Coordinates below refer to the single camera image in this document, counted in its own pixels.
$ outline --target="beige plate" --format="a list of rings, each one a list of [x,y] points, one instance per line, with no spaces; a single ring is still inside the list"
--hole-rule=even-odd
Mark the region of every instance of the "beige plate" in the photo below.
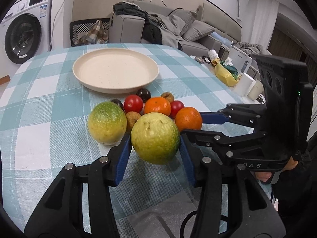
[[[73,73],[85,87],[108,94],[129,93],[145,87],[158,76],[150,57],[124,48],[104,48],[79,57]]]

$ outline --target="dark plum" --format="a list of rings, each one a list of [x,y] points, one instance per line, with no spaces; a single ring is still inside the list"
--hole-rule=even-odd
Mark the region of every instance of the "dark plum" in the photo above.
[[[139,96],[144,103],[151,98],[151,92],[146,88],[139,89],[136,95]]]
[[[112,99],[111,102],[115,103],[116,105],[120,106],[120,108],[124,111],[123,104],[119,99]]]

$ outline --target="blue gripper pad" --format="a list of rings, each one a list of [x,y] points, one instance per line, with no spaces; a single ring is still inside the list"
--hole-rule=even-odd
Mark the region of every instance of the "blue gripper pad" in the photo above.
[[[180,156],[182,157],[182,161],[184,164],[185,172],[187,175],[188,182],[195,186],[196,178],[195,178],[195,168],[191,161],[191,158],[188,154],[188,150],[185,146],[182,136],[180,137]]]
[[[126,165],[128,164],[131,149],[132,149],[131,136],[129,135],[129,138],[125,141],[123,145],[123,150],[117,163],[116,177],[115,177],[116,186],[118,186],[119,182],[121,182],[123,179],[123,175],[124,175],[124,172],[126,171]]]
[[[204,113],[199,112],[202,122],[206,124],[224,124],[229,121],[229,118],[222,113]]]

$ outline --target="human hand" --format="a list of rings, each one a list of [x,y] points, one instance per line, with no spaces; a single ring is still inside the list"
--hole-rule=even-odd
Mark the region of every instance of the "human hand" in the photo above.
[[[282,172],[289,171],[294,169],[298,164],[298,161],[294,161],[293,157],[289,159],[285,167],[283,168]],[[268,179],[271,178],[272,173],[271,172],[255,172],[255,176],[258,180],[262,182],[267,182]]]

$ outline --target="plaid cloth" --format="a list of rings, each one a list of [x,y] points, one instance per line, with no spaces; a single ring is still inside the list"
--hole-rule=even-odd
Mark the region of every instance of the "plaid cloth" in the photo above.
[[[81,45],[93,45],[93,44],[104,44],[108,40],[108,35],[105,32],[105,28],[101,20],[97,20],[93,25],[92,29],[88,33],[78,40],[75,40],[76,46]]]
[[[24,230],[40,198],[69,162],[85,165],[110,146],[98,144],[87,131],[87,119],[95,105],[126,95],[112,96],[83,87],[72,73],[74,61],[84,53],[103,47],[124,47],[154,59],[159,75],[148,85],[152,96],[171,92],[185,106],[215,112],[227,103],[242,100],[206,66],[185,53],[153,44],[97,44],[54,50],[20,66],[0,99],[0,147],[3,168],[4,209]],[[252,129],[225,123],[203,125],[203,130],[237,136]],[[213,152],[203,148],[203,153]],[[270,186],[263,186],[269,196]],[[179,237],[186,215],[196,210],[201,189],[186,179],[179,152],[168,165],[151,165],[132,151],[123,181],[110,194],[121,237]],[[223,185],[222,213],[226,215],[227,187]],[[83,191],[83,219],[90,231],[88,187]],[[188,237],[192,218],[185,229]],[[226,230],[222,222],[220,232]]]

